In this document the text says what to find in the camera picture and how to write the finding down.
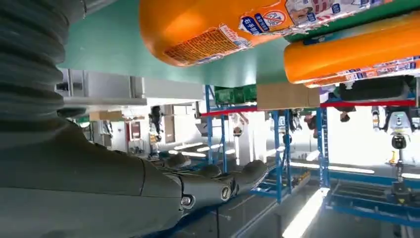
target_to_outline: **sticker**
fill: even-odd
[[[284,23],[286,15],[282,11],[269,11],[264,14],[263,19],[269,27],[275,27]]]
[[[245,38],[239,37],[228,26],[221,24],[218,28],[211,28],[163,53],[179,63],[191,65],[218,60],[251,46]]]
[[[372,5],[370,0],[279,0],[244,13],[239,29],[252,35],[290,35],[305,33],[337,18],[387,2]]]
[[[392,60],[372,67],[356,68],[341,71],[335,75],[324,76],[321,78],[312,79],[312,81],[305,83],[307,87],[314,88],[320,86],[327,86],[335,83],[343,83],[346,81],[356,81],[362,79],[370,79],[378,76],[398,76],[404,74],[419,73],[420,57],[408,57],[398,60]]]

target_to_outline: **orange container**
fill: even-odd
[[[317,87],[396,71],[404,74],[416,68],[401,64],[420,55],[419,26],[420,12],[412,12],[290,44],[284,52],[287,79]]]
[[[373,6],[368,0],[358,1],[359,5],[355,2],[143,0],[139,21],[143,41],[156,58],[174,66],[189,66],[302,33]]]
[[[326,76],[322,79],[317,79],[304,84],[308,88],[317,88],[348,81],[419,73],[420,56],[414,56],[376,64],[368,68],[347,70],[344,72],[340,72],[339,75]]]

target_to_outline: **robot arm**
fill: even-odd
[[[0,237],[145,235],[249,191],[267,172],[261,161],[212,178],[171,172],[91,144],[63,123],[50,140],[2,149]]]
[[[54,92],[63,79],[55,65],[64,61],[69,24],[113,1],[1,1],[2,238],[148,234],[172,227],[185,211],[247,191],[265,175],[261,162],[216,178],[163,171],[89,143],[57,115],[64,103]]]

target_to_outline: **cardboard box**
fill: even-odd
[[[319,107],[319,89],[279,82],[257,85],[259,110]]]
[[[114,111],[114,112],[107,112],[107,111],[99,111],[99,112],[92,112],[89,113],[89,120],[109,120],[109,121],[120,121],[124,120],[122,117],[121,111]]]

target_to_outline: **ceiling light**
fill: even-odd
[[[206,146],[206,147],[198,148],[197,152],[204,152],[204,151],[208,151],[209,149],[210,147]]]
[[[373,170],[357,169],[357,168],[348,168],[348,167],[339,167],[339,166],[328,166],[330,170],[343,171],[343,172],[353,172],[361,174],[374,174]]]
[[[284,146],[280,146],[280,147],[277,148],[277,151],[282,152],[282,151],[284,151],[284,149],[285,149]],[[275,154],[275,152],[276,152],[276,149],[267,150],[266,153],[265,153],[265,156],[272,156],[272,155]]]
[[[318,213],[328,191],[329,188],[320,188],[312,195],[312,197],[310,197],[308,202],[303,206],[298,215],[284,231],[284,238],[300,238],[303,236],[306,229]]]
[[[198,143],[194,143],[194,144],[186,144],[186,145],[179,145],[179,146],[175,146],[175,148],[173,148],[174,150],[182,150],[182,149],[186,149],[186,148],[190,148],[190,147],[194,147],[194,146],[199,146],[202,145],[202,142],[198,142]]]
[[[212,145],[212,146],[210,146],[210,148],[211,148],[211,149],[217,149],[217,148],[219,148],[220,146],[223,146],[223,144],[216,144],[216,145]]]
[[[235,149],[230,149],[230,150],[227,150],[225,152],[226,155],[230,155],[230,154],[233,154],[233,153],[235,153]]]
[[[206,154],[202,154],[202,153],[194,153],[194,152],[181,152],[182,155],[185,156],[194,156],[194,157],[205,157]]]
[[[304,164],[304,163],[297,163],[297,162],[290,162],[290,166],[302,167],[302,168],[308,168],[308,169],[319,169],[319,165],[316,165],[316,164]]]
[[[319,156],[319,150],[312,151],[309,153],[309,155],[306,157],[306,161],[314,161]]]
[[[304,163],[290,162],[290,166],[309,168],[309,169],[319,169],[319,165],[317,164],[304,164]],[[351,172],[351,173],[361,173],[361,174],[374,174],[375,173],[375,171],[373,170],[339,167],[339,166],[328,166],[328,169],[335,170],[335,171]]]
[[[408,173],[403,173],[401,175],[403,178],[406,179],[420,179],[420,175],[419,174],[408,174]]]
[[[239,137],[235,136],[235,155],[236,155],[236,164],[239,165]]]

